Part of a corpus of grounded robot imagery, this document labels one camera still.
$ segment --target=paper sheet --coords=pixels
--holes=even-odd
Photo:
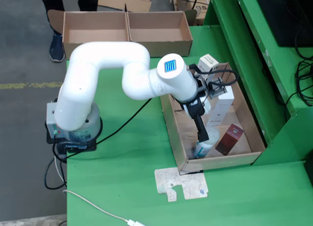
[[[186,200],[206,198],[209,192],[204,173],[179,175],[177,167],[155,170],[156,187],[159,194],[166,193],[169,202],[177,200],[172,187],[181,185]]]

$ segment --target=concrete floor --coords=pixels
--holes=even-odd
[[[64,5],[67,11],[79,10],[77,0]],[[172,10],[169,0],[152,0],[151,11]],[[1,0],[0,221],[66,213],[62,191],[43,184],[53,158],[45,142],[46,103],[57,97],[66,72],[65,61],[49,58],[52,33],[41,0]],[[48,184],[60,183],[51,168]]]

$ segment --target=blue sneaker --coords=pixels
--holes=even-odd
[[[50,59],[54,62],[61,62],[64,59],[64,50],[62,46],[62,35],[54,34],[49,49]]]

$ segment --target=black pants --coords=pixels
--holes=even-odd
[[[48,10],[50,9],[64,11],[62,0],[43,0],[43,2],[45,5],[46,12],[48,12]],[[78,0],[78,6],[81,11],[97,11],[98,0]]]

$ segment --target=open cardboard box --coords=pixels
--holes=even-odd
[[[219,64],[218,69],[231,68],[228,63],[225,63]],[[230,82],[235,79],[232,73],[223,73],[219,76],[222,77],[224,82]],[[171,147],[181,174],[252,164],[265,150],[258,128],[238,83],[232,85],[232,90],[235,97],[233,104],[222,124],[215,126],[215,128],[220,131],[220,140],[232,123],[241,127],[245,133],[227,156],[215,150],[216,145],[220,142],[219,140],[216,145],[211,148],[205,158],[202,159],[193,159],[192,156],[192,149],[196,146],[198,139],[198,130],[194,121],[185,111],[181,111],[179,103],[171,96],[164,95],[161,97]],[[206,124],[208,116],[204,115],[202,119]]]
[[[67,59],[83,43],[129,40],[125,12],[64,13],[63,47]]]
[[[188,56],[192,36],[184,12],[62,12],[49,10],[51,26],[63,33],[67,59],[74,49],[93,41],[133,41],[151,57]]]
[[[127,13],[130,40],[144,45],[151,57],[188,56],[192,36],[184,12]]]

